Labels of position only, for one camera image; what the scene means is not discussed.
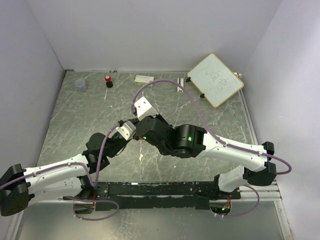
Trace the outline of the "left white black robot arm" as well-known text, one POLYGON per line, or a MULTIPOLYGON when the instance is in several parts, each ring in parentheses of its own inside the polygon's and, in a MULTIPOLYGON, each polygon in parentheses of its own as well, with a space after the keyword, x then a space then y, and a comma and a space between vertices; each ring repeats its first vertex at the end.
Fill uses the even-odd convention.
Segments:
POLYGON ((86 150, 67 160, 39 167, 10 166, 0 178, 0 214, 15 215, 28 206, 43 200, 59 197, 89 199, 98 180, 90 179, 99 174, 134 138, 137 118, 119 121, 106 134, 97 132, 86 143, 86 150))

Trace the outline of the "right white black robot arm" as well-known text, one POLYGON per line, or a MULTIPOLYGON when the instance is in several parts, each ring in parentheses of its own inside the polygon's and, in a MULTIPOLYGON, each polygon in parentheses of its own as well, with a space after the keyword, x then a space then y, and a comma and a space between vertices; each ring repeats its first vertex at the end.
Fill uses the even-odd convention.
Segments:
POLYGON ((233 140, 221 143, 204 128, 192 124, 173 127, 161 117, 139 118, 136 135, 155 146, 163 156, 180 159, 213 157, 235 163, 236 168, 215 177, 212 193, 223 199, 240 186, 269 186, 277 176, 277 169, 266 156, 262 145, 250 145, 233 140))

